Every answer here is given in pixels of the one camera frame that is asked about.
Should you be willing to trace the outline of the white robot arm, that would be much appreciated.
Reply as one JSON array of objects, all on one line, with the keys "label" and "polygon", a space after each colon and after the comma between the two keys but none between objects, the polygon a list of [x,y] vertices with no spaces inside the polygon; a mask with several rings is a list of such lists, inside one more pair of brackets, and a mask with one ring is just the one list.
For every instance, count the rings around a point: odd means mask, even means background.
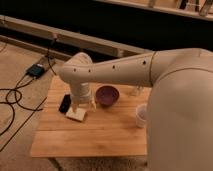
[{"label": "white robot arm", "polygon": [[78,53],[59,76],[73,107],[90,101],[92,82],[149,87],[149,171],[213,171],[213,52],[164,50],[100,63]]}]

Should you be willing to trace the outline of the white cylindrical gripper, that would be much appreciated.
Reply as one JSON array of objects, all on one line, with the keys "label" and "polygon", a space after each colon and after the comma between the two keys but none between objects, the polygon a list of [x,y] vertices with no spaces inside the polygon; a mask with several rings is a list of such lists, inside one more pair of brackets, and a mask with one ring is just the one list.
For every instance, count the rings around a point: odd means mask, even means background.
[{"label": "white cylindrical gripper", "polygon": [[[92,99],[92,91],[90,88],[89,83],[81,83],[81,84],[74,84],[70,86],[70,95],[73,104],[71,105],[72,111],[76,113],[78,104],[85,104],[89,103]],[[91,101],[90,108],[92,110],[96,110],[96,103]]]}]

